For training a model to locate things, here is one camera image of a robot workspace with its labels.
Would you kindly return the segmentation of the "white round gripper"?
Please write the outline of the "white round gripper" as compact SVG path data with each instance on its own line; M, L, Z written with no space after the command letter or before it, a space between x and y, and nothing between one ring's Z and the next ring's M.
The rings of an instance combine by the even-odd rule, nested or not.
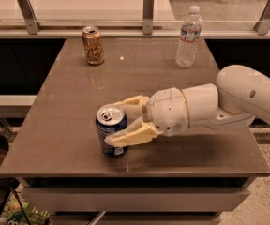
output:
M157 91L151 97L130 97L115 102L115 105L122 108L129 118L137 119L125 129L106 136L104 142L114 147L149 143L159 134L171 137L188 128L187 104L177 88ZM151 122L144 122L140 117L146 111Z

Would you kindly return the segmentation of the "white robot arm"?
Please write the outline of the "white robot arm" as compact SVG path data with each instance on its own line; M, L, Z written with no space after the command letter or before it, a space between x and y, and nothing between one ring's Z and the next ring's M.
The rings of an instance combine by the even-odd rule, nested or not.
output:
M270 125L270 78L250 67L231 65L218 73L215 83L159 90L117 105L134 121L105 138L114 147L148 143L188 128L247 127L256 118Z

